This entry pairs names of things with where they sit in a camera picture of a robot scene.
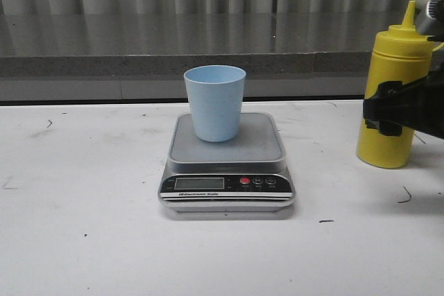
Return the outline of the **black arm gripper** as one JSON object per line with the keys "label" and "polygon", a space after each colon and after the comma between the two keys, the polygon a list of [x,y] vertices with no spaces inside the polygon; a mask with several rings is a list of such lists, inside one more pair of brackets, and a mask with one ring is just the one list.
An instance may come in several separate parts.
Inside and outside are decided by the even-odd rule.
{"label": "black arm gripper", "polygon": [[[443,42],[443,0],[429,0],[417,16],[417,31],[428,42]],[[400,136],[405,128],[443,136],[443,63],[424,80],[409,84],[386,81],[365,98],[367,128],[384,136]]]}

